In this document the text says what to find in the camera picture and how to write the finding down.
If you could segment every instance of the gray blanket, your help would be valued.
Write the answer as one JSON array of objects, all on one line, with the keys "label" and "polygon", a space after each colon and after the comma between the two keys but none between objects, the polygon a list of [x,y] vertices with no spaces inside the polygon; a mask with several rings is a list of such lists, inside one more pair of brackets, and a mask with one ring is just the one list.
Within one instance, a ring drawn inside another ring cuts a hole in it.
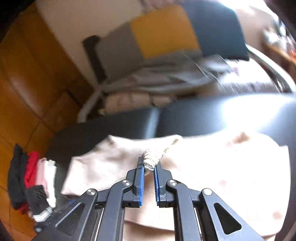
[{"label": "gray blanket", "polygon": [[218,73],[231,71],[219,55],[202,58],[199,50],[177,51],[149,59],[134,73],[103,84],[104,92],[144,91],[176,94],[217,80]]}]

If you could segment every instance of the white cloth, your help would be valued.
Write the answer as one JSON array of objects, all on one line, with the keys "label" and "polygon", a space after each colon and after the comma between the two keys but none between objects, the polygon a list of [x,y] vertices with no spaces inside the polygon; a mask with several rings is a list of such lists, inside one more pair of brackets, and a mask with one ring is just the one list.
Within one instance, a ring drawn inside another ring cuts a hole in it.
[{"label": "white cloth", "polygon": [[[164,150],[176,138],[181,137],[129,140],[109,136],[89,153],[72,158],[62,194],[81,195],[89,188],[110,188],[136,167],[146,149]],[[221,131],[181,139],[169,148],[161,163],[188,188],[211,188],[261,236],[281,229],[290,192],[287,146],[280,147],[263,134]],[[125,220],[174,230],[172,209],[156,206],[153,174],[145,177],[143,206],[127,208]],[[127,222],[125,235],[136,224]]]},{"label": "white cloth", "polygon": [[56,197],[55,197],[55,190],[54,190],[54,180],[57,172],[55,161],[53,160],[45,161],[44,170],[45,170],[44,177],[47,184],[47,194],[48,194],[46,200],[52,208],[55,208]]}]

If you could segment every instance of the sofa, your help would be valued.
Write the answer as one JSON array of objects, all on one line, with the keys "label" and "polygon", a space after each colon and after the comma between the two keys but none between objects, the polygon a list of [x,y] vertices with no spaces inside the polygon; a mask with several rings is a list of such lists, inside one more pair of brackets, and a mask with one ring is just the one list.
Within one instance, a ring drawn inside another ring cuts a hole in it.
[{"label": "sofa", "polygon": [[279,145],[288,145],[291,192],[288,211],[276,240],[283,240],[296,215],[296,98],[294,94],[249,94],[183,99],[164,108],[147,108],[76,124],[56,134],[46,153],[56,161],[57,208],[67,199],[60,194],[72,156],[92,150],[107,135],[148,139],[172,134],[205,135],[239,126],[266,134]]}]

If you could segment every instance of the blue gripper pad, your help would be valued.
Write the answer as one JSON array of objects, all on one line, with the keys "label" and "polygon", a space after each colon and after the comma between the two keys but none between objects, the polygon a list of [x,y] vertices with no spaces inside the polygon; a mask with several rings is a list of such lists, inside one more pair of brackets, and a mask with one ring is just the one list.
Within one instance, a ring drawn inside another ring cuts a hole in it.
[{"label": "blue gripper pad", "polygon": [[154,168],[154,188],[155,188],[156,203],[157,203],[157,206],[159,206],[159,203],[160,203],[159,182],[158,182],[158,176],[157,176],[156,167]]},{"label": "blue gripper pad", "polygon": [[139,192],[139,205],[142,206],[144,198],[144,166],[141,168],[140,192]]}]

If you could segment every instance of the silver bolt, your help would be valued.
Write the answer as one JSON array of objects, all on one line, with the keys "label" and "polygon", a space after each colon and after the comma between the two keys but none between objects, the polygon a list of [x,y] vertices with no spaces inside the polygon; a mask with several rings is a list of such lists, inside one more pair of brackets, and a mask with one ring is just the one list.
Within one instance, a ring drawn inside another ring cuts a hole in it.
[{"label": "silver bolt", "polygon": [[178,184],[178,182],[177,182],[176,180],[169,180],[169,181],[168,181],[168,184],[169,184],[170,186],[176,186],[176,185]]},{"label": "silver bolt", "polygon": [[213,194],[213,191],[209,188],[205,188],[202,192],[207,196],[211,196]]},{"label": "silver bolt", "polygon": [[131,184],[131,181],[130,180],[123,180],[121,183],[124,186],[129,186]]},{"label": "silver bolt", "polygon": [[86,191],[86,194],[89,196],[95,195],[96,194],[96,190],[91,188],[89,190]]}]

